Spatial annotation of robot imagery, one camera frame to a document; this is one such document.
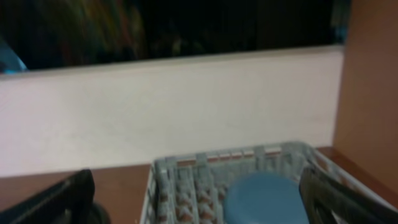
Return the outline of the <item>dark blue plate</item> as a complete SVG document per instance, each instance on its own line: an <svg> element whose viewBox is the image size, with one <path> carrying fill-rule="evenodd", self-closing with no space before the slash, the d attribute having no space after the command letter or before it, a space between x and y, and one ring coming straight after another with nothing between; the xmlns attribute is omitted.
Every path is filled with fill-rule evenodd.
<svg viewBox="0 0 398 224"><path fill-rule="evenodd" d="M234 181L224 198L223 213L227 224L309 222L298 183L267 172Z"/></svg>

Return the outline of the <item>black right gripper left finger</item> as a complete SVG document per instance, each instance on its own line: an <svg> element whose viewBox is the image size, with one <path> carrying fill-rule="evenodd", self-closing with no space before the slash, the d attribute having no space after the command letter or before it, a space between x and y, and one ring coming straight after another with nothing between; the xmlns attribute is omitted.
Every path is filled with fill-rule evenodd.
<svg viewBox="0 0 398 224"><path fill-rule="evenodd" d="M95 183L89 169L83 169L27 200L1 212L1 223L86 223L93 204Z"/></svg>

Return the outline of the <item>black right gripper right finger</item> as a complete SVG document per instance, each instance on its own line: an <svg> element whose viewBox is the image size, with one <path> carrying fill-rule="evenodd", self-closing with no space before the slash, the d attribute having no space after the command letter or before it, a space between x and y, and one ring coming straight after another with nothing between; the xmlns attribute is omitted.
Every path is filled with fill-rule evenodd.
<svg viewBox="0 0 398 224"><path fill-rule="evenodd" d="M347 223L397 223L397 212L339 184L316 167L304 168L300 196L309 223L336 223L334 214Z"/></svg>

